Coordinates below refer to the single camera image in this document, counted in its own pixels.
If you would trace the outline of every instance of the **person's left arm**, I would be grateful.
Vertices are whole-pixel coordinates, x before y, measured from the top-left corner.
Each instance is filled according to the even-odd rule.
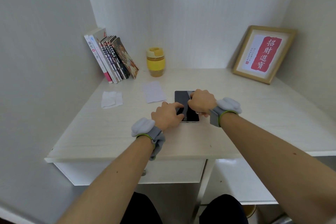
[[[152,120],[162,131],[176,127],[184,115],[176,115],[180,103],[162,103],[152,112]],[[153,152],[151,139],[139,136],[90,184],[67,209],[57,224],[120,223],[141,175]]]

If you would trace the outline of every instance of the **black pants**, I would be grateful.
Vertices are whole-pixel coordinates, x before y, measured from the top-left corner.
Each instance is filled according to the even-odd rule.
[[[162,224],[160,216],[150,199],[134,192],[121,224],[128,223]],[[210,202],[199,217],[199,224],[248,224],[242,205],[230,195],[222,195]]]

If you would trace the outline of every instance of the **framed calligraphy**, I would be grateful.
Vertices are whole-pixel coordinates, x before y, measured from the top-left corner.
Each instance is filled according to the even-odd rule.
[[[296,33],[296,29],[250,26],[232,72],[270,84]]]

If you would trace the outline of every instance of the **bottle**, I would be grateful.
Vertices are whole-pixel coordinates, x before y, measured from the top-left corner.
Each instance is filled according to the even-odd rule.
[[[153,77],[163,75],[166,66],[163,49],[159,47],[151,47],[147,50],[147,67],[149,73]]]

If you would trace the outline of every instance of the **yellow lid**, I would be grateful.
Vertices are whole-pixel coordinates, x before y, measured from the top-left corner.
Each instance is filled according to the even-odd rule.
[[[151,47],[146,50],[146,53],[147,53],[147,57],[150,57],[150,58],[160,58],[164,56],[163,49],[159,47]]]

